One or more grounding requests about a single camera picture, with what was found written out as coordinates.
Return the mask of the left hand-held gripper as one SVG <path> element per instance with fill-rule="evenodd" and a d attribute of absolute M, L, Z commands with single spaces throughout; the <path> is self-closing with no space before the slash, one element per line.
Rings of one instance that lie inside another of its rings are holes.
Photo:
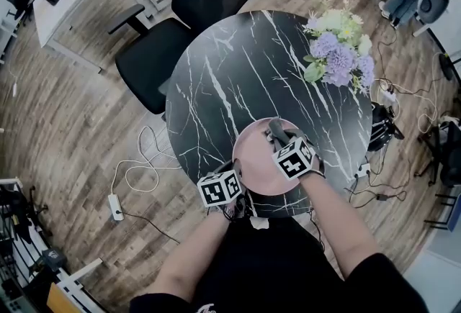
<path fill-rule="evenodd" d="M 247 188 L 243 184 L 241 161 L 236 158 L 222 164 L 197 182 L 203 204 L 224 213 L 229 220 L 243 218 Z"/>

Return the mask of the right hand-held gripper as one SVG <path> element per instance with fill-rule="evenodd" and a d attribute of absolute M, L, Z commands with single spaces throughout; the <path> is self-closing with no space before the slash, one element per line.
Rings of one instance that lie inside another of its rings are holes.
<path fill-rule="evenodd" d="M 272 158 L 287 180 L 291 181 L 311 173 L 326 177 L 323 160 L 302 131 L 286 129 L 273 133 L 267 128 L 264 135 L 267 142 L 274 145 Z"/>

